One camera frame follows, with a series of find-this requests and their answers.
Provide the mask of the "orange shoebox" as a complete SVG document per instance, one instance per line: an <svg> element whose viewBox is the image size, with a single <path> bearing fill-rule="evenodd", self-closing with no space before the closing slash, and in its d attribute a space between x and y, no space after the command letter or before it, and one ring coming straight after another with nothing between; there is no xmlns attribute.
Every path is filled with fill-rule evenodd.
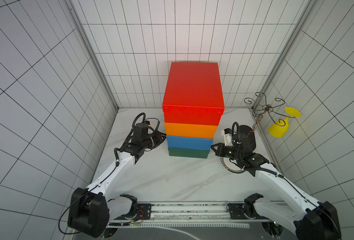
<svg viewBox="0 0 354 240"><path fill-rule="evenodd" d="M213 139L217 126L165 123L167 136Z"/></svg>

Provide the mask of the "blue shoebox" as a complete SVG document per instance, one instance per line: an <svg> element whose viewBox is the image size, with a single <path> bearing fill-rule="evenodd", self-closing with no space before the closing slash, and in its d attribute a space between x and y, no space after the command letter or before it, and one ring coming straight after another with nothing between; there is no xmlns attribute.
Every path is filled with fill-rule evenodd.
<svg viewBox="0 0 354 240"><path fill-rule="evenodd" d="M167 136L169 148L210 150L213 139Z"/></svg>

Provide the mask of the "green shoebox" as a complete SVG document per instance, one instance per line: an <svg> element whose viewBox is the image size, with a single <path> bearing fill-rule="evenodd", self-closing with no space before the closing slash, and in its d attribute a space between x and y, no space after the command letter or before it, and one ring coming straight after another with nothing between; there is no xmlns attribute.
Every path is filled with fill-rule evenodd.
<svg viewBox="0 0 354 240"><path fill-rule="evenodd" d="M172 157L199 158L206 159L210 153L209 150L168 148L169 155Z"/></svg>

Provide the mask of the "red shoebox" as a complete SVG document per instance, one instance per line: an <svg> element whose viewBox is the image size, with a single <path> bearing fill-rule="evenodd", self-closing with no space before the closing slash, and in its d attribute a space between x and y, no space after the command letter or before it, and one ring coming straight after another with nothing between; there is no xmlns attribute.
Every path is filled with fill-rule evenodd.
<svg viewBox="0 0 354 240"><path fill-rule="evenodd" d="M218 126L224 111L218 63L171 64L163 99L166 123Z"/></svg>

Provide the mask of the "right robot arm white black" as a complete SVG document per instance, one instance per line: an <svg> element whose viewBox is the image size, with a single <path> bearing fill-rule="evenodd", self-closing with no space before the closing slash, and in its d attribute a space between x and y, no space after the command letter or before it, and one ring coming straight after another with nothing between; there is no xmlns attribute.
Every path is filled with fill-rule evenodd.
<svg viewBox="0 0 354 240"><path fill-rule="evenodd" d="M291 231L299 240L339 240L342 237L337 209L328 201L319 202L281 174L267 158L255 153L252 128L233 123L222 130L223 143L211 146L215 155L228 158L240 168L267 184L280 195L287 207L255 193L244 200L243 213L248 219L268 218Z"/></svg>

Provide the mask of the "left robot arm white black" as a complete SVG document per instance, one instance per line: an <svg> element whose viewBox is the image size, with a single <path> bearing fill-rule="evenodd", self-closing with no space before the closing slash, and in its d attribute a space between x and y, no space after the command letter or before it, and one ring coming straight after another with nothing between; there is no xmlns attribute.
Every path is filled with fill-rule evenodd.
<svg viewBox="0 0 354 240"><path fill-rule="evenodd" d="M73 192L65 211L68 227L97 238L109 223L125 226L142 219L144 213L137 207L137 198L114 193L114 189L145 152L157 148L166 138L149 119L133 122L122 146L114 149L111 165L86 188Z"/></svg>

